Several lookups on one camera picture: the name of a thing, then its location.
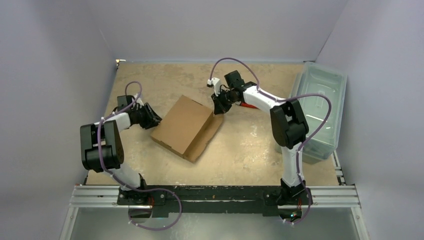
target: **wooden tabletop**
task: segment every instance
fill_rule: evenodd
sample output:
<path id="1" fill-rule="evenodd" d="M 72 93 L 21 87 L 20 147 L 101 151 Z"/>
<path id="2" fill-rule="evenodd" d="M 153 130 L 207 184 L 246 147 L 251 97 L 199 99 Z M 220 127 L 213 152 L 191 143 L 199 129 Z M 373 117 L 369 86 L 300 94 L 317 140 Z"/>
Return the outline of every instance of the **wooden tabletop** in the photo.
<path id="1" fill-rule="evenodd" d="M 276 96 L 287 98 L 302 64 L 249 64 L 260 80 L 260 87 Z M 117 96 L 125 86 L 139 81 L 142 100 L 161 117 L 181 95 L 213 109 L 206 87 L 212 64 L 122 63 L 116 74 L 105 115 L 117 106 Z M 255 82 L 242 65 L 219 64 L 213 74 L 224 75 L 238 70 L 245 82 Z M 128 94 L 138 92 L 137 85 Z M 233 105 L 224 122 L 196 163 L 184 160 L 153 142 L 150 133 L 133 125 L 120 133 L 125 162 L 140 172 L 148 185 L 280 185 L 283 173 L 282 155 L 275 151 L 269 114 L 258 109 Z M 337 186 L 333 162 L 303 163 L 306 184 Z M 114 185 L 108 176 L 89 171 L 88 185 Z"/>

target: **floor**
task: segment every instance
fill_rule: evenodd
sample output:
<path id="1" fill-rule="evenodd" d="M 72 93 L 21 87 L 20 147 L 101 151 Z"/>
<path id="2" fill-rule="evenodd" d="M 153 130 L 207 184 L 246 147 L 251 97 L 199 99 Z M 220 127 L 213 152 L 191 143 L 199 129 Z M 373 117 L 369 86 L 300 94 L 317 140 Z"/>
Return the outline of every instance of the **floor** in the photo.
<path id="1" fill-rule="evenodd" d="M 287 98 L 302 64 L 249 64 L 261 80 L 261 88 Z M 124 94 L 125 86 L 139 81 L 142 99 L 161 117 L 165 116 L 181 95 L 213 109 L 211 94 L 206 87 L 212 64 L 121 63 L 116 74 L 105 114 L 117 105 L 116 97 Z M 246 81 L 255 80 L 242 65 L 219 64 L 214 77 L 238 70 Z M 128 94 L 138 91 L 136 85 Z M 140 172 L 150 185 L 279 185 L 283 173 L 282 156 L 275 151 L 268 114 L 258 109 L 233 106 L 208 147 L 191 163 L 153 142 L 152 129 L 139 126 L 120 133 L 125 162 Z M 303 163 L 306 184 L 337 186 L 331 160 L 316 164 Z M 90 171 L 88 185 L 115 184 L 108 176 Z"/>

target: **beige table surface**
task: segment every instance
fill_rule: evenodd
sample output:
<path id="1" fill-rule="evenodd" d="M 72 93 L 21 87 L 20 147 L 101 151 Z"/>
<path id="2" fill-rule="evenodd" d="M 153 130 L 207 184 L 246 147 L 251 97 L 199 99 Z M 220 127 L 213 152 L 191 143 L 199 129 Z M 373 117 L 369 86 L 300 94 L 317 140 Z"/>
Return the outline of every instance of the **beige table surface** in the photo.
<path id="1" fill-rule="evenodd" d="M 262 89 L 287 98 L 302 64 L 249 64 L 258 76 Z M 139 81 L 142 100 L 148 102 L 161 117 L 181 95 L 213 109 L 206 80 L 212 64 L 121 63 L 107 104 L 106 114 L 117 105 L 117 96 L 124 95 L 127 83 Z M 242 65 L 222 63 L 214 77 L 238 70 L 246 81 L 254 82 Z M 137 85 L 128 88 L 134 95 Z M 283 173 L 282 156 L 275 151 L 275 141 L 268 114 L 233 105 L 224 122 L 196 163 L 184 160 L 164 149 L 150 138 L 153 129 L 138 125 L 120 133 L 125 162 L 140 172 L 148 185 L 279 185 Z M 306 184 L 337 186 L 333 162 L 303 163 Z M 114 185 L 108 176 L 89 171 L 88 185 Z"/>

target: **clear plastic container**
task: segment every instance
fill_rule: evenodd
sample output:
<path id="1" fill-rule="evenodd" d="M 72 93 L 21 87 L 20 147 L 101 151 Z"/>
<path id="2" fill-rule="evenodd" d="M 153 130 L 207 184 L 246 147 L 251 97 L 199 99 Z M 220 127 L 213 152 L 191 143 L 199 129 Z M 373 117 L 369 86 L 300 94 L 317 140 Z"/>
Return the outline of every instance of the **clear plastic container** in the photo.
<path id="1" fill-rule="evenodd" d="M 326 160 L 336 150 L 339 144 L 347 78 L 347 74 L 313 62 L 307 62 L 302 74 L 296 76 L 291 95 L 318 93 L 327 96 L 332 105 L 326 124 L 304 146 L 305 155 Z M 325 99 L 317 96 L 300 98 L 299 102 L 309 125 L 309 133 L 306 135 L 308 137 L 323 122 L 329 109 L 328 104 Z"/>

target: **metal frame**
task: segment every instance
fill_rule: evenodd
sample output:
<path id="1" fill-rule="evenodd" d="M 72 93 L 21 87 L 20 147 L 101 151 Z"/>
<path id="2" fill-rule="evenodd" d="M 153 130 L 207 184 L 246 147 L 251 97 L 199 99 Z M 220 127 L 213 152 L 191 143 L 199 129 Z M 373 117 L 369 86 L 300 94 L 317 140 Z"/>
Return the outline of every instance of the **metal frame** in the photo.
<path id="1" fill-rule="evenodd" d="M 362 217 L 358 193 L 354 185 L 346 185 L 337 153 L 331 155 L 339 186 L 308 186 L 313 205 L 311 208 L 350 208 L 360 240 L 369 240 L 369 234 Z M 117 185 L 77 185 L 69 201 L 69 209 L 63 225 L 60 240 L 69 240 L 79 208 L 132 208 L 150 209 L 149 205 L 117 205 Z M 281 205 L 278 209 L 293 209 L 295 205 Z"/>

